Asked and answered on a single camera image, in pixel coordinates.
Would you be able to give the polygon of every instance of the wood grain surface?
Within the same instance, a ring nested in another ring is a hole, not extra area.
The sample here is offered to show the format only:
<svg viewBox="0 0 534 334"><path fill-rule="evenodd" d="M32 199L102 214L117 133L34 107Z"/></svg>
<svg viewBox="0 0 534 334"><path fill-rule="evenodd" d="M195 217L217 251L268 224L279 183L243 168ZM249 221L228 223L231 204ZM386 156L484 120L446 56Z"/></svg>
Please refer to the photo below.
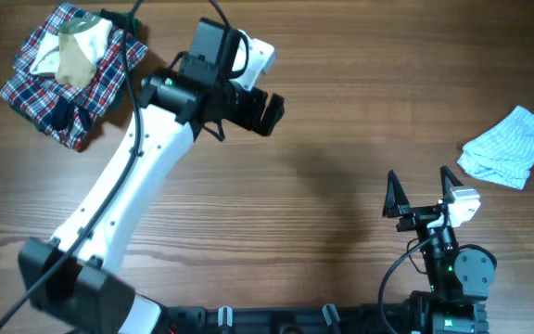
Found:
<svg viewBox="0 0 534 334"><path fill-rule="evenodd" d="M130 7L116 2L84 7ZM1 87L20 43L54 4L0 4ZM136 229L121 278L168 305L374 302L413 237L381 217L387 172L396 171L412 204L426 205L440 196L446 164L482 196L457 237L498 258L491 332L534 333L534 167L516 191L455 163L463 143L516 105L534 111L534 1L240 0L223 8L235 26L275 45L261 88L286 98L286 116L269 138L230 123L224 143L202 135ZM187 49L200 16L216 18L198 1L144 4L137 16L150 47L140 75ZM0 98L0 315L24 291L23 241L47 238L79 205L120 143L128 109L125 100L76 153ZM414 289L426 289L426 278L406 263L387 300ZM30 307L6 327L64 330Z"/></svg>

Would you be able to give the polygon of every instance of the white fabric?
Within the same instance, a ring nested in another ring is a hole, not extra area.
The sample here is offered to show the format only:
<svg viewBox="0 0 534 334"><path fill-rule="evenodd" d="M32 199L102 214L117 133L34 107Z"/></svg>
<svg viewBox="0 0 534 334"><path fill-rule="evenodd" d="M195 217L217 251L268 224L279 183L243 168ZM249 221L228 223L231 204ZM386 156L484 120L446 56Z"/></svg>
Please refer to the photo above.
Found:
<svg viewBox="0 0 534 334"><path fill-rule="evenodd" d="M59 68L59 37L50 32L44 34L36 58L30 66L35 75L55 75Z"/></svg>
<svg viewBox="0 0 534 334"><path fill-rule="evenodd" d="M78 41L78 45L83 54L93 65L107 51L110 28L112 28L112 22L107 19L101 19L94 27L85 32L78 32L73 35Z"/></svg>
<svg viewBox="0 0 534 334"><path fill-rule="evenodd" d="M522 189L534 164L534 114L516 107L498 125L467 143L457 163L476 179Z"/></svg>

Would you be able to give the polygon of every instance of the folded plaid shirt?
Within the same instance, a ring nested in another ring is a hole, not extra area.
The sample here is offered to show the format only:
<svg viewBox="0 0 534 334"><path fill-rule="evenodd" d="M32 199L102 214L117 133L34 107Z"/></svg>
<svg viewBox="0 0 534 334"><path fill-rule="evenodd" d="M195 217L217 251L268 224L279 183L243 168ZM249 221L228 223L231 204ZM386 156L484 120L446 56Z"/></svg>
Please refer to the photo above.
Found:
<svg viewBox="0 0 534 334"><path fill-rule="evenodd" d="M85 88L60 84L55 78L31 75L29 69L36 58L45 32L58 35L59 24L81 18L86 13L85 10L69 3L59 5L46 19L44 25L38 27L22 43L19 54L14 59L14 69L17 73L7 81L0 92L3 99L12 107L19 109L19 112L31 119L45 134L52 136L60 144L75 150L80 150L87 134L78 116L78 108L87 110L91 123L94 123L98 117L104 115L125 79L121 58L122 30L113 27L110 31L107 51L96 64L95 77ZM128 35L127 62L129 70L133 69L144 58L146 52L147 46ZM51 125L52 111L60 96L72 102L76 107L70 125L64 130L56 131Z"/></svg>

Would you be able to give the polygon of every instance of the blue striped towel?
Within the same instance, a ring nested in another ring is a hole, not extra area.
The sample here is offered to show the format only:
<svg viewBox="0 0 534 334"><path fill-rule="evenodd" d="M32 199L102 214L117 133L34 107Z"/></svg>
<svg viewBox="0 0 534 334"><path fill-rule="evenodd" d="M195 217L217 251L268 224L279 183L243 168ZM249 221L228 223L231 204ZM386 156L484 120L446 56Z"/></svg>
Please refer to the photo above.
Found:
<svg viewBox="0 0 534 334"><path fill-rule="evenodd" d="M457 163L476 179L521 190L534 164L534 114L516 107L498 125L467 143Z"/></svg>

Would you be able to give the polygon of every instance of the wire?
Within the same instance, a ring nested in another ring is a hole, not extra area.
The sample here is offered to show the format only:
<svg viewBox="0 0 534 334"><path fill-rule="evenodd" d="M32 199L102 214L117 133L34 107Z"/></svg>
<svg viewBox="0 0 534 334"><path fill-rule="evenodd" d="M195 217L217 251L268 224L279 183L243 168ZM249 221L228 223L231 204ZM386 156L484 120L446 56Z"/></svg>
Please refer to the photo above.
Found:
<svg viewBox="0 0 534 334"><path fill-rule="evenodd" d="M137 0L135 2L135 5L133 6L133 9L127 15L128 24L125 25L125 30L123 31L123 35L122 35L121 55L122 55L123 67L125 70L125 82L127 83L127 90L129 91L129 95L131 96L131 100L133 102L133 117L135 118L135 141L133 144L133 149L131 150L131 156L129 157L129 160L125 164L125 167L123 168L121 175L119 176L119 179L117 179L117 182L115 183L115 185L112 187L110 192L108 192L107 197L104 199L100 207L98 207L98 209L92 216L92 219L90 219L88 224L85 226L83 232L75 239L75 241L69 247L69 249L65 251L65 253L42 276L40 276L40 278L38 278L38 280L36 280L36 282L32 284L32 286L24 293L24 295L20 299L18 299L18 301L14 303L9 308L9 310L7 310L7 312L1 317L0 331L9 321L9 319L11 319L11 317L19 310L19 308L34 294L34 292L40 289L41 286L44 285L51 278L51 276L53 276L67 262L67 260L70 259L73 253L80 246L82 246L82 243L86 240L90 232L92 232L100 216L104 213L107 206L110 204L110 202L115 197L117 192L119 192L119 189L121 188L123 182L127 178L127 175L129 174L129 172L131 171L135 163L135 159L137 158L137 155L139 152L139 146L141 142L141 120L140 120L139 106L137 105L137 100L135 99L131 73L129 72L129 65L127 62L127 33L129 32L129 27L130 27L129 22L133 21L134 14L142 2L143 0Z"/></svg>
<svg viewBox="0 0 534 334"><path fill-rule="evenodd" d="M412 249L407 250L393 265L390 266L390 268L387 270L387 273L385 274L384 278L382 279L382 283L380 283L380 289L378 290L378 315L380 316L380 319L383 322L383 325L387 328L387 331L391 334L398 334L395 328L393 328L390 323L387 320L387 316L385 315L385 304L384 304L384 294L385 294L385 286L387 285L388 279L393 274L395 269L399 267L399 265L405 261L409 256L411 256L416 251L420 250L422 247L427 245L430 241L437 238L442 232L444 232L444 229L449 223L449 215L447 212L444 212L444 223L442 223L442 226L439 228L439 230L436 230L436 232L429 236L426 240L418 243L417 245L413 246Z"/></svg>
<svg viewBox="0 0 534 334"><path fill-rule="evenodd" d="M409 246L411 246L412 242L414 242L414 241L417 241L417 238L413 238L413 239L409 240L409 242L407 243L407 247L406 247L407 251L409 250ZM415 262L413 261L413 258L412 258L411 255L409 255L409 261L412 262L413 267L415 268L415 270L417 270L418 273L420 273L422 275L427 275L427 272L422 271L422 270L419 269L417 264L415 264Z"/></svg>
<svg viewBox="0 0 534 334"><path fill-rule="evenodd" d="M210 0L210 3L215 8L215 10L218 12L218 14L220 15L220 18L222 18L223 24L225 24L226 27L231 28L232 26L230 25L230 21L228 20L226 15L223 14L223 10L218 4L218 2L216 0Z"/></svg>
<svg viewBox="0 0 534 334"><path fill-rule="evenodd" d="M182 58L184 56L186 52L184 51L181 51L179 53L176 54L176 56L174 57L174 59L172 60L171 64L168 65L168 68L167 68L167 71L172 71L172 68L174 67L174 65L176 65L176 63L178 62L178 60L180 58Z"/></svg>
<svg viewBox="0 0 534 334"><path fill-rule="evenodd" d="M230 73L230 77L228 79L236 79L236 78L239 78L242 76L242 74L245 73L245 71L247 70L247 67L248 67L248 58L250 58L250 53L249 53L249 47L248 47L248 38L245 34L242 33L242 41L244 42L245 44L245 50L246 50L246 53L245 53L245 66L242 68L242 70L238 70L238 71L233 71L232 73Z"/></svg>

